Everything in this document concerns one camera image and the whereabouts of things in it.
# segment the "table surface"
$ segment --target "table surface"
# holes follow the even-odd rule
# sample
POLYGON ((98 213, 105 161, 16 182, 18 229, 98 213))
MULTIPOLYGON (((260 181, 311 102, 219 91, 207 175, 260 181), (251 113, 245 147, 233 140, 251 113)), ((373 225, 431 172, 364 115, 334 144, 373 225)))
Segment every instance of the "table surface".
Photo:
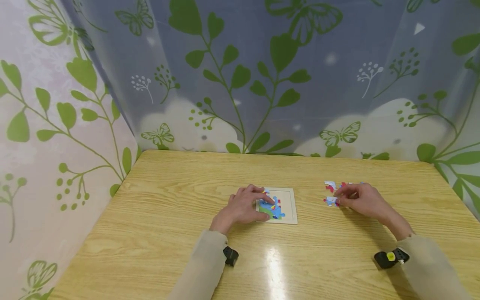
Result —
POLYGON ((395 247, 390 232, 327 206, 324 180, 377 187, 480 299, 480 223, 429 164, 161 150, 140 156, 50 299, 164 299, 201 231, 249 183, 293 188, 299 223, 235 226, 240 257, 213 299, 416 299, 399 267, 372 262, 395 247))

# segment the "sleeve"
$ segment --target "sleeve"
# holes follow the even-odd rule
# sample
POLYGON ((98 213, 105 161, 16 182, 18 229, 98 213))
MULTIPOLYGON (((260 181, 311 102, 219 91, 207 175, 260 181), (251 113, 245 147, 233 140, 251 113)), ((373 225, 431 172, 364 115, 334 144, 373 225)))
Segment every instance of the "sleeve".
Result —
POLYGON ((410 256, 402 269, 421 300, 471 299, 448 258, 432 239, 411 235, 397 246, 410 256))
POLYGON ((210 300, 225 266, 227 237, 204 230, 167 300, 210 300))

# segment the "curtain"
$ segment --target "curtain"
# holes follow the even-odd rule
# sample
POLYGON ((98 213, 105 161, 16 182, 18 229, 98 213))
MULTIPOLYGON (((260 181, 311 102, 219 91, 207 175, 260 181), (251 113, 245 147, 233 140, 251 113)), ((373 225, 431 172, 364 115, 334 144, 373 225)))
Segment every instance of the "curtain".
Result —
POLYGON ((479 0, 62 3, 142 148, 420 160, 479 216, 479 0))

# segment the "blue puzzle piece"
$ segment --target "blue puzzle piece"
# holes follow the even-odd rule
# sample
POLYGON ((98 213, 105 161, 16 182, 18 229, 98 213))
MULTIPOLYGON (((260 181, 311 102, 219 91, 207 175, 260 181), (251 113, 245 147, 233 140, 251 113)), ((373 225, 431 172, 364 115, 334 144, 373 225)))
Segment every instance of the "blue puzzle piece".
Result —
POLYGON ((264 200, 260 200, 259 205, 261 208, 269 210, 272 213, 274 219, 279 219, 285 216, 285 214, 282 213, 282 208, 278 205, 278 198, 274 196, 273 200, 275 201, 275 205, 271 205, 264 200))

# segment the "patterned wallpaper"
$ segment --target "patterned wallpaper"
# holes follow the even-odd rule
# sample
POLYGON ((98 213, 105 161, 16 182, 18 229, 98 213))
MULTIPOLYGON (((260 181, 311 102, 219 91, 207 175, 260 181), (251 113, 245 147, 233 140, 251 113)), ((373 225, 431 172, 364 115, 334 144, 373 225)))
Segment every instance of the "patterned wallpaper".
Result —
POLYGON ((47 299, 140 152, 60 6, 0 27, 0 298, 47 299))

